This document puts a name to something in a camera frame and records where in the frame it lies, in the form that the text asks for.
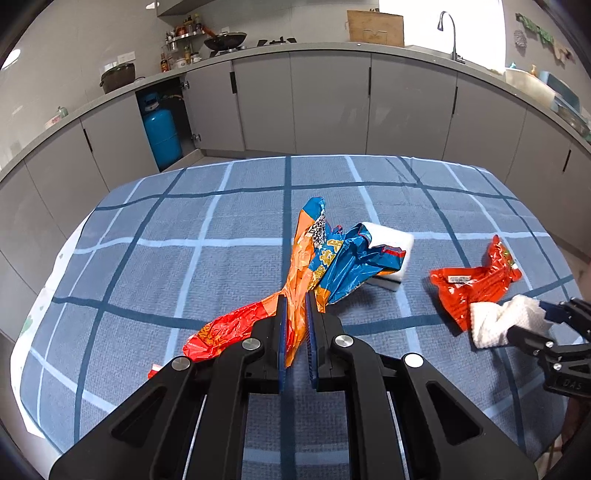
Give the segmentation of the white tissue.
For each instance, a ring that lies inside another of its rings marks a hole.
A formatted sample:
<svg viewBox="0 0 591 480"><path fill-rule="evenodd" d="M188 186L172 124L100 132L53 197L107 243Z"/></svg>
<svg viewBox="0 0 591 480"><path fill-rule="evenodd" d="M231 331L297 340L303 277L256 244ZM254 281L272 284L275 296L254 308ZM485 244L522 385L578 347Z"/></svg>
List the white tissue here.
<svg viewBox="0 0 591 480"><path fill-rule="evenodd" d="M477 302L470 305L472 340L476 348L506 346L507 332L518 326L539 335L546 335L552 324L545 319L540 301L516 295L503 305Z"/></svg>

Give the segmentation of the blue gas cylinder under counter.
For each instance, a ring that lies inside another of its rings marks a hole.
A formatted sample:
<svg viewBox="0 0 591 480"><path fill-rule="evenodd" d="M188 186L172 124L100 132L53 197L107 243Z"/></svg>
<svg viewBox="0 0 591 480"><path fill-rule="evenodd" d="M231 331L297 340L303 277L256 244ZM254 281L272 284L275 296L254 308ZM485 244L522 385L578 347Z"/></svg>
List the blue gas cylinder under counter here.
<svg viewBox="0 0 591 480"><path fill-rule="evenodd" d="M160 171L165 170L182 157L172 113L161 106L157 93L144 96L141 106L143 125L155 163Z"/></svg>

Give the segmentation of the grey kitchen cabinets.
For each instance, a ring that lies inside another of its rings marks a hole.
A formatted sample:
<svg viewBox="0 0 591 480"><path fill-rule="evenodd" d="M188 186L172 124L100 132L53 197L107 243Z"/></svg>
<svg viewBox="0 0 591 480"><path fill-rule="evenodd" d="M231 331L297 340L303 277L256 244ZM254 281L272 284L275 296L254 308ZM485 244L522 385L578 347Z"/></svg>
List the grey kitchen cabinets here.
<svg viewBox="0 0 591 480"><path fill-rule="evenodd" d="M590 249L590 147L505 77L413 48L293 44L242 50L119 88L1 171L1 331L20 332L54 258L111 190L157 170L136 94L176 81L207 155L403 154L473 164L544 227Z"/></svg>

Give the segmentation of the wooden cutting board left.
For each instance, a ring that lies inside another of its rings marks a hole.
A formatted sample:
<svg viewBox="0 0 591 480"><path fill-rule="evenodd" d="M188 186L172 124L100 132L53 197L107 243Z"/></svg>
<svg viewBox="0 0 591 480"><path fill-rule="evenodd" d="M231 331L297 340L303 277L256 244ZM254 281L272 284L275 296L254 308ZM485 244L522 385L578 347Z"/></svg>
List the wooden cutting board left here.
<svg viewBox="0 0 591 480"><path fill-rule="evenodd" d="M377 11L348 10L349 41L394 47L405 46L404 17Z"/></svg>

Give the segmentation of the spice rack with bottles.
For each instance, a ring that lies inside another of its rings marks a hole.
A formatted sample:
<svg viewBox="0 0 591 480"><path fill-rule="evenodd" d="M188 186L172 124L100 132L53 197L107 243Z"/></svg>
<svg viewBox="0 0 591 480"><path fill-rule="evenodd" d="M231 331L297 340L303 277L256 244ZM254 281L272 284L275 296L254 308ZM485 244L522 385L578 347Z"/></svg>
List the spice rack with bottles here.
<svg viewBox="0 0 591 480"><path fill-rule="evenodd" d="M199 61L200 56L193 43L202 35L204 30L198 13L188 15L180 25L166 32L160 53L160 71L168 72Z"/></svg>

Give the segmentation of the blue plaid tablecloth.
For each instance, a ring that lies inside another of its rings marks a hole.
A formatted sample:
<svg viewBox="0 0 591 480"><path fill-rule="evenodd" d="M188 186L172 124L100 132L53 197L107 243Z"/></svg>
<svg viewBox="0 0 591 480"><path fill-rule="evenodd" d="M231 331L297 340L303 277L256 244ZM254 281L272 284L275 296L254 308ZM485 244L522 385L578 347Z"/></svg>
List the blue plaid tablecloth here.
<svg viewBox="0 0 591 480"><path fill-rule="evenodd" d="M395 156L301 156L161 173L112 191L77 229L37 332L19 397L64 453L130 396L150 368L215 318L283 287L290 240L308 199L332 226L411 233L401 288L363 285L335 305L346 331L377 352L423 355L530 458L558 436L567 401L543 389L515 348L476 349L456 333L431 271L477 267L494 237L522 271L510 294L550 303L578 295L561 251L492 173Z"/></svg>

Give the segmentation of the blue dish rack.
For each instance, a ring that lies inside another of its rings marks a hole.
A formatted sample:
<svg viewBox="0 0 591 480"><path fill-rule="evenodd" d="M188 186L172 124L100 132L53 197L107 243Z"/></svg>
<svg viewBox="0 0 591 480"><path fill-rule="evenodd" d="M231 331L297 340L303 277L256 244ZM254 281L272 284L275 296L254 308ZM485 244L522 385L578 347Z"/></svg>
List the blue dish rack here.
<svg viewBox="0 0 591 480"><path fill-rule="evenodd" d="M581 137L586 138L590 133L588 121L581 114L579 97L562 80L549 71L542 71L539 79L554 92L551 110L568 123Z"/></svg>

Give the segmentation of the red snack packet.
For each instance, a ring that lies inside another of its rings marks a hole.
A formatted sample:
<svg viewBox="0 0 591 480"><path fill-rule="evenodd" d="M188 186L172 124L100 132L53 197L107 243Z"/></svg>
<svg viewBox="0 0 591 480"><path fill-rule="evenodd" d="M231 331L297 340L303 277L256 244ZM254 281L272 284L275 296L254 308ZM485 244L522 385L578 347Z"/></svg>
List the red snack packet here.
<svg viewBox="0 0 591 480"><path fill-rule="evenodd" d="M461 331L471 327L470 305L498 302L522 272L498 235L487 250L488 263L475 268L442 268L430 272L439 300Z"/></svg>

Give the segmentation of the orange blue snack wrapper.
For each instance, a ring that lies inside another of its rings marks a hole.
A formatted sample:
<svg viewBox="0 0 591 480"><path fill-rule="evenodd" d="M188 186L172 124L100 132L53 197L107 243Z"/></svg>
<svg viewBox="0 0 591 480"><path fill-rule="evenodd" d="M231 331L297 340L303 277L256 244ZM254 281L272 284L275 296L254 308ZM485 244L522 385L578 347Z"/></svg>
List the orange blue snack wrapper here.
<svg viewBox="0 0 591 480"><path fill-rule="evenodd" d="M324 313L381 270L377 250L370 249L362 223L348 231L331 227L325 219L325 200L313 197L301 208L290 253L287 280L280 291L242 306L205 324L182 346L194 362L209 360L236 342L249 338L253 325L276 315L280 299L287 301L287 333L283 366L294 363L308 334L305 300L311 294Z"/></svg>

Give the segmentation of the hanging cloths on hooks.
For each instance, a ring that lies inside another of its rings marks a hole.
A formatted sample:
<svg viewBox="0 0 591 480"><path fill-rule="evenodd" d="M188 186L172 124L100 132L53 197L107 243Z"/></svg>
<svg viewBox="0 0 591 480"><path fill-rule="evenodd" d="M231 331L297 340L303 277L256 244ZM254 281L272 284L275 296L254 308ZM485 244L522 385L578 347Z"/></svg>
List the hanging cloths on hooks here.
<svg viewBox="0 0 591 480"><path fill-rule="evenodd" d="M528 17L521 13L516 13L515 19L525 28L525 30L516 30L514 32L514 43L518 49L523 51L527 49L526 33L529 32L534 36L537 36L543 45L549 46L551 48L558 62L564 63L566 60L574 60L573 53L569 48L560 43L554 36L542 29L539 25L535 24Z"/></svg>

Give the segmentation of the black wok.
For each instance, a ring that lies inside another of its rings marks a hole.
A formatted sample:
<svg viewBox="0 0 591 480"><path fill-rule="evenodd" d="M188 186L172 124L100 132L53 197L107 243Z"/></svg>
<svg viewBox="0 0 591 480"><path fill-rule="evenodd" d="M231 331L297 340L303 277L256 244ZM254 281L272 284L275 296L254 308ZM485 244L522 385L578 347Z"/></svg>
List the black wok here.
<svg viewBox="0 0 591 480"><path fill-rule="evenodd" d="M226 32L219 35L209 36L204 45L212 52L238 49L245 42L245 32Z"/></svg>

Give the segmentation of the black rice cooker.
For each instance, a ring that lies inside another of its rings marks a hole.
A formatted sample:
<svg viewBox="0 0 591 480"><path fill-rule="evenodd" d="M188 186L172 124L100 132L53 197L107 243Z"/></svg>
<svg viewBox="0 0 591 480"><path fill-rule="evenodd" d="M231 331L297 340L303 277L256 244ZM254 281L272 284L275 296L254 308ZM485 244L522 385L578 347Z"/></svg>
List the black rice cooker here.
<svg viewBox="0 0 591 480"><path fill-rule="evenodd" d="M99 86L105 94L108 94L134 81L135 65L133 63L122 63L106 70L101 75Z"/></svg>

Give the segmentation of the white plastic tub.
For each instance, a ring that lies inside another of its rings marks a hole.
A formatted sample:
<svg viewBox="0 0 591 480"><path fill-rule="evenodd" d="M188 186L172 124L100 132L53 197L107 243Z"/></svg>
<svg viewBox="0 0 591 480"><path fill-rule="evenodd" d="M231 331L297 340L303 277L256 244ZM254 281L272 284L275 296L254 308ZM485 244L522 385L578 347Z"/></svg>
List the white plastic tub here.
<svg viewBox="0 0 591 480"><path fill-rule="evenodd" d="M531 97L540 105L548 109L552 107L555 91L535 75L516 68L506 68L504 77L507 84Z"/></svg>

